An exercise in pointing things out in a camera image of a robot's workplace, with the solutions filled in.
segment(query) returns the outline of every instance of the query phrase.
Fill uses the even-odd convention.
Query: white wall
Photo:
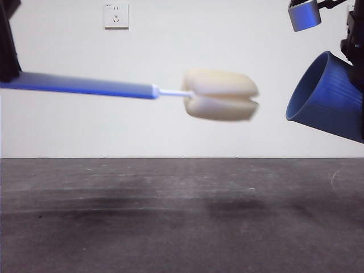
[[[249,75],[260,89],[251,122],[185,114],[157,101],[2,90],[8,157],[336,157],[364,145],[286,121],[290,96],[323,51],[340,53],[346,8],[294,33],[288,0],[130,0],[129,31],[105,31],[102,0],[22,0],[11,20],[24,71],[179,88],[193,67]]]

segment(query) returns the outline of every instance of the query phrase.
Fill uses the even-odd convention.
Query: cleaning brush
[[[11,82],[0,82],[0,88],[146,99],[157,99],[160,96],[185,97],[185,108],[189,115],[219,121],[250,119],[258,107],[258,104],[250,99],[258,95],[258,89],[247,76],[207,69],[190,70],[185,76],[183,90],[160,89],[151,84],[90,80],[30,72],[21,72],[20,76]]]

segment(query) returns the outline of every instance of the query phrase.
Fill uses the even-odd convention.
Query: metal cylinder
[[[319,4],[317,0],[305,1],[294,5],[289,3],[289,17],[291,18],[294,31],[305,30],[321,23]]]

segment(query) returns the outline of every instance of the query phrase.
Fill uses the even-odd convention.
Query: black bracket
[[[364,139],[364,0],[356,0],[348,15],[348,36],[341,41],[341,51],[353,64],[350,82],[363,93],[362,138]]]
[[[19,5],[20,0],[0,0],[0,81],[3,82],[18,77],[21,71],[9,25]]]

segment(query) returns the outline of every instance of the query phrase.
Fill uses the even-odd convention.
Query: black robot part
[[[0,81],[3,82],[18,77],[21,71],[9,25],[19,5],[20,0],[0,0]]]

